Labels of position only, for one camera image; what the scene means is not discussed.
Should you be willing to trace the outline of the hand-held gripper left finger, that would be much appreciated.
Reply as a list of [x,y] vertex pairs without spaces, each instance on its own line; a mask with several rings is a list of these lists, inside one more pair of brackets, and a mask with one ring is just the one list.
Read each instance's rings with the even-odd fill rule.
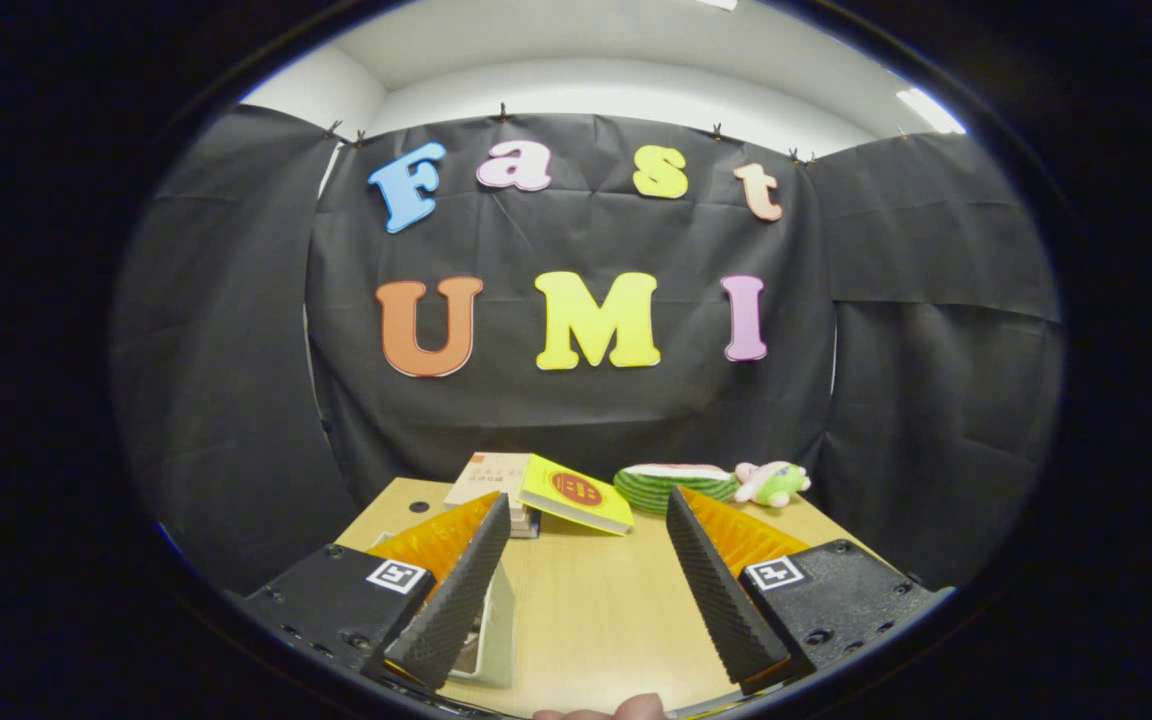
[[353,676],[438,691],[511,536],[498,491],[367,550],[325,544],[242,598],[280,641]]

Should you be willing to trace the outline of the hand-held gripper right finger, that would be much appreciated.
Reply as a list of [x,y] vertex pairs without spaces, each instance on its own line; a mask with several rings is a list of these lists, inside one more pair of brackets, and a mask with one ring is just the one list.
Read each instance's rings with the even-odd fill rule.
[[808,546],[694,488],[672,488],[666,526],[710,642],[744,694],[864,655],[952,596],[851,539]]

